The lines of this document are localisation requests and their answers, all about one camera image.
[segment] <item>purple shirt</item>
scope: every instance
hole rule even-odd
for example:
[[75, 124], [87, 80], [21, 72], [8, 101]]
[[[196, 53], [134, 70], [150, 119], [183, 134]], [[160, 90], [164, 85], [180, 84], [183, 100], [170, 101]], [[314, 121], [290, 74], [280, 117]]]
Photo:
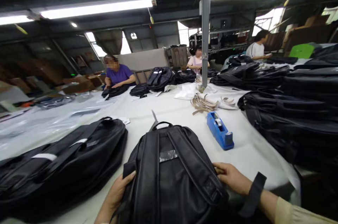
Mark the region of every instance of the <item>purple shirt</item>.
[[[120, 69], [117, 72], [112, 70], [111, 68], [107, 68], [107, 77], [112, 80], [112, 85], [128, 80], [132, 74], [133, 72], [126, 65], [123, 64], [120, 64]], [[136, 83], [133, 82], [128, 85], [134, 86], [136, 85]]]

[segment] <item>blue tape dispenser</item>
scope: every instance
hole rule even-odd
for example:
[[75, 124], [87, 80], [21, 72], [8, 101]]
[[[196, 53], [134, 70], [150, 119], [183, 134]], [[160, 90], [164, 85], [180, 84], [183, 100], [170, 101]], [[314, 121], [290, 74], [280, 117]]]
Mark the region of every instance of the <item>blue tape dispenser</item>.
[[229, 150], [234, 147], [232, 132], [226, 129], [223, 121], [216, 112], [212, 111], [208, 113], [207, 125], [223, 150]]

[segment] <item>hand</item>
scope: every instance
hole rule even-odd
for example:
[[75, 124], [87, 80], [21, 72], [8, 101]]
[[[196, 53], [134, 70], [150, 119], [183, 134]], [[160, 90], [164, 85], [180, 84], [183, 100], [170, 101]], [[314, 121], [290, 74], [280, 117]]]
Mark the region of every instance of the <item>hand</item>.
[[136, 171], [122, 179], [122, 174], [115, 180], [112, 187], [110, 188], [104, 204], [110, 209], [116, 210], [120, 204], [124, 194], [126, 186], [134, 179]]
[[121, 87], [123, 85], [123, 83], [117, 83], [117, 84], [115, 84], [114, 86], [112, 86], [112, 88], [117, 88], [117, 87]]
[[213, 163], [218, 179], [227, 184], [231, 190], [242, 196], [249, 194], [252, 182], [238, 171], [233, 165], [222, 162]]

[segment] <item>woman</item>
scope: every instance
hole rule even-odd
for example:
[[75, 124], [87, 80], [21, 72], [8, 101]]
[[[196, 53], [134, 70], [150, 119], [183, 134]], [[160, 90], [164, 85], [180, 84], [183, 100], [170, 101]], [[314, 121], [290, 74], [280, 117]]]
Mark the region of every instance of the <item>woman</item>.
[[121, 87], [124, 84], [128, 86], [136, 85], [133, 72], [123, 64], [120, 64], [118, 59], [112, 55], [106, 55], [104, 62], [107, 66], [107, 77], [105, 78], [105, 90], [112, 87]]
[[[242, 196], [247, 196], [249, 194], [252, 182], [240, 173], [233, 165], [222, 162], [216, 162], [213, 163], [213, 165], [218, 174], [218, 179], [222, 183], [228, 185], [231, 190]], [[101, 206], [100, 212], [97, 215], [94, 224], [109, 224], [112, 215], [121, 205], [121, 200], [126, 186], [134, 179], [135, 175], [136, 172], [134, 171], [124, 179], [121, 175], [115, 180]], [[307, 211], [299, 206], [294, 206], [267, 190], [263, 190], [261, 194], [259, 208], [271, 221], [271, 223], [275, 224], [338, 223]], [[116, 217], [112, 220], [111, 224], [112, 223], [117, 223]]]
[[251, 57], [253, 60], [258, 59], [267, 59], [270, 58], [271, 55], [264, 55], [264, 45], [269, 37], [270, 32], [267, 30], [261, 30], [254, 37], [254, 42], [247, 48], [246, 54]]
[[187, 68], [192, 69], [196, 74], [200, 73], [202, 68], [202, 46], [199, 45], [196, 47], [196, 55], [190, 57]]

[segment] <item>woman in pink shirt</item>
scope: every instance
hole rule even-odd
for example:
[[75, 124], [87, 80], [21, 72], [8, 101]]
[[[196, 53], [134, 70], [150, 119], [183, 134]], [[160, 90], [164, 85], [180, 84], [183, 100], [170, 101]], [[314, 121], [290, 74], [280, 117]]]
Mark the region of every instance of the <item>woman in pink shirt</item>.
[[200, 73], [202, 68], [202, 46], [199, 45], [196, 47], [196, 55], [191, 56], [187, 68], [192, 69], [196, 74]]

